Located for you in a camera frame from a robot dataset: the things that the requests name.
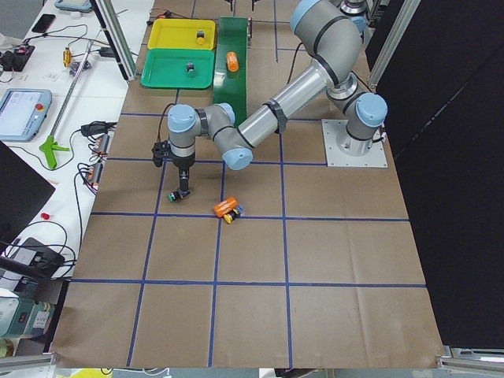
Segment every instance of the yellow tray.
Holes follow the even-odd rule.
[[[204,33],[202,44],[198,32]],[[212,20],[160,19],[154,22],[149,49],[212,50],[215,43],[215,22]]]

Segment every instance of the orange battery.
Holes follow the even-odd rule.
[[[231,72],[236,72],[239,69],[238,66],[238,57],[234,51],[229,51],[226,54],[226,59],[228,61],[228,70]]]
[[[217,203],[213,207],[215,215],[222,218],[225,214],[232,211],[236,206],[238,206],[238,201],[234,197],[228,197],[224,201]]]

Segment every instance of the robotic arm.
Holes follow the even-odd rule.
[[[367,152],[387,115],[387,104],[378,94],[365,93],[351,73],[361,48],[357,27],[329,0],[301,0],[292,15],[291,30],[313,58],[310,66],[238,127],[233,126],[235,116],[228,104],[170,109],[169,142],[153,148],[154,163],[161,165],[162,158],[171,158],[179,168],[180,187],[170,199],[188,194],[196,136],[208,135],[230,169],[244,169],[253,159],[252,149],[276,130],[284,132],[288,118],[323,90],[348,118],[346,130],[337,137],[341,150],[352,156]]]

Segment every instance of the black phone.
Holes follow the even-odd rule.
[[[49,14],[49,13],[44,13],[42,16],[40,16],[39,20],[31,30],[34,33],[45,33],[47,32],[47,29],[51,24],[54,22],[54,19],[56,18],[55,15]]]

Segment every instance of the green conveyor belt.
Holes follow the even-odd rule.
[[[215,73],[213,75],[213,103],[227,102],[235,111],[238,126],[246,119],[246,18],[221,17],[217,34]],[[239,70],[229,72],[226,54],[234,51]]]

